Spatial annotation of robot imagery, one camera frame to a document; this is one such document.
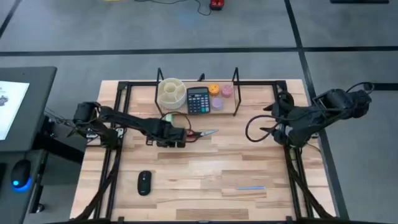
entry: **calculator display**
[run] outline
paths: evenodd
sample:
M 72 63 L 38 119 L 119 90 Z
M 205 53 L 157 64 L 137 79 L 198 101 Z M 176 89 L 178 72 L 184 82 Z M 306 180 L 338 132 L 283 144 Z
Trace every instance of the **calculator display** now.
M 188 89 L 188 94 L 207 93 L 207 88 L 194 88 Z

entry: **scissor blade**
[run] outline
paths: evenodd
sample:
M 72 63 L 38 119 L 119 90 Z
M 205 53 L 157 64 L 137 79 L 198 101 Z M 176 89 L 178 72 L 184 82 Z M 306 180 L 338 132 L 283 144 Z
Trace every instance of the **scissor blade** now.
M 202 132 L 200 135 L 201 136 L 206 136 L 206 135 L 209 135 L 209 134 L 213 134 L 213 133 L 215 133 L 215 132 L 217 132 L 218 130 L 210 130 L 210 131 L 204 131 L 204 132 Z

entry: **white container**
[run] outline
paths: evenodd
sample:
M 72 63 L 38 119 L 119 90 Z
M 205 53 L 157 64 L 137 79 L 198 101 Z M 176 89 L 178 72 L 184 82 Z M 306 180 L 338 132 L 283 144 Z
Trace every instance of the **white container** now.
M 166 78 L 159 83 L 157 102 L 163 107 L 176 110 L 187 100 L 187 88 L 181 80 Z

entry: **gray floor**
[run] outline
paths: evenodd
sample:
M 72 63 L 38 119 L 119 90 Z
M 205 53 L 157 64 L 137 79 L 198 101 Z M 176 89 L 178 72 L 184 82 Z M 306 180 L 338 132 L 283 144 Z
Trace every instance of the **gray floor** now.
M 398 3 L 332 5 L 329 0 L 291 0 L 305 47 L 398 45 Z M 12 6 L 0 2 L 0 20 Z M 22 0 L 3 37 L 0 51 L 164 49 L 192 47 L 291 47 L 295 45 L 281 0 L 230 0 L 204 17 L 197 3 L 171 6 L 151 2 L 102 0 Z M 398 52 L 307 53 L 318 94 L 361 81 L 398 82 Z M 100 81 L 166 77 L 302 78 L 296 53 L 104 55 L 0 57 L 0 67 L 58 67 L 48 107 L 72 117 L 76 104 L 95 100 Z M 369 113 L 327 129 L 350 218 L 398 223 L 398 93 L 373 93 Z M 48 210 L 26 223 L 66 220 L 78 168 L 67 174 L 65 161 L 52 159 L 46 171 L 43 203 Z M 62 195 L 65 203 L 52 200 Z

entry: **green object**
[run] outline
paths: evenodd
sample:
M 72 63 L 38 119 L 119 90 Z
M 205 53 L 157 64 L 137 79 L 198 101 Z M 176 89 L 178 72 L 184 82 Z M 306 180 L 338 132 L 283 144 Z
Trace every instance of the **green object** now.
M 166 115 L 166 116 L 163 118 L 163 120 L 168 121 L 168 122 L 170 122 L 170 123 L 173 123 L 174 117 L 173 117 L 172 114 L 168 114 L 168 115 Z

